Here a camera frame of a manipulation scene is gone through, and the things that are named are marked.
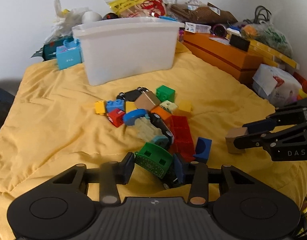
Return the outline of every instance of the toy wheel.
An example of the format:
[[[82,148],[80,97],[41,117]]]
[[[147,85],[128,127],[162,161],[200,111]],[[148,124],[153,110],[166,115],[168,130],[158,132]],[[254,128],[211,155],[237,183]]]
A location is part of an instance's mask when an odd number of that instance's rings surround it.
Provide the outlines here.
[[[165,189],[170,189],[170,187],[169,187],[168,184],[166,184],[166,183],[163,184],[163,187],[164,187]]]

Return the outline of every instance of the light green toy piece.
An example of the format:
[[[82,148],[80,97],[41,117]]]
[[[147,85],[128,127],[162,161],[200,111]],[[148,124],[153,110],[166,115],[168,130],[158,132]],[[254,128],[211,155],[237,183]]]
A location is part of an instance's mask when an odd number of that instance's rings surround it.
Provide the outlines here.
[[[157,135],[163,136],[162,131],[154,127],[149,119],[141,117],[135,120],[135,128],[138,129],[138,138],[144,140],[145,142],[152,141]]]
[[[167,112],[171,114],[178,109],[178,106],[175,103],[170,102],[168,100],[160,103],[160,107],[162,107],[163,109],[165,109]]]

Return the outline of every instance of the black toy car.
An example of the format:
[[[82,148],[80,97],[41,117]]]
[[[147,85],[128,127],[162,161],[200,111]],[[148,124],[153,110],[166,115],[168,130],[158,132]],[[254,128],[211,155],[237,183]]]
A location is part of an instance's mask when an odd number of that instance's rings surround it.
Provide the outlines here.
[[[135,102],[137,98],[140,97],[141,93],[148,92],[148,91],[149,90],[147,88],[138,87],[135,90],[131,90],[125,93],[124,92],[119,93],[116,99]]]

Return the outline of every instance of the orange box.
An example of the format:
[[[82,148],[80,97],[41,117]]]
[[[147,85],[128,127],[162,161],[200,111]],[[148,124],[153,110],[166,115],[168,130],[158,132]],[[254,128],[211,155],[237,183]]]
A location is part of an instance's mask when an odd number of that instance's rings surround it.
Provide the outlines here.
[[[242,84],[251,84],[263,57],[210,40],[211,34],[185,32],[183,44],[192,54],[231,74]]]
[[[222,71],[227,72],[231,76],[233,76],[236,80],[238,80],[241,84],[252,84],[252,77],[255,75],[256,70],[249,71],[239,71],[234,68],[232,65],[222,61],[221,59],[201,50],[200,48],[193,46],[191,44],[186,43],[183,44],[194,54],[196,57],[201,58],[203,61],[216,66]]]
[[[154,108],[153,110],[150,111],[153,114],[157,114],[161,117],[161,119],[167,123],[168,119],[172,116],[169,112],[167,112],[165,109],[163,109],[160,106],[157,106],[156,108]]]

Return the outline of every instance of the plastic bag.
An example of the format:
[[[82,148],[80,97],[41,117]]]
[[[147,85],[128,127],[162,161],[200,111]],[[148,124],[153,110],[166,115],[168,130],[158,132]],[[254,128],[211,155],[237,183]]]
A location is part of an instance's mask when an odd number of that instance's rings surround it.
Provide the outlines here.
[[[163,0],[104,0],[122,18],[166,15]]]
[[[282,69],[261,64],[253,76],[252,88],[264,99],[276,107],[297,101],[301,84]]]
[[[228,11],[220,10],[211,3],[199,0],[165,0],[168,16],[180,22],[195,24],[236,23],[236,18]]]
[[[45,39],[44,44],[55,41],[59,38],[72,35],[71,28],[82,24],[82,17],[85,12],[91,11],[88,7],[74,8],[71,11],[61,10],[60,0],[54,1],[57,19],[52,27],[51,34]]]
[[[246,39],[259,41],[283,55],[292,58],[293,52],[289,41],[271,23],[262,22],[261,24],[246,25],[242,28],[241,34]]]

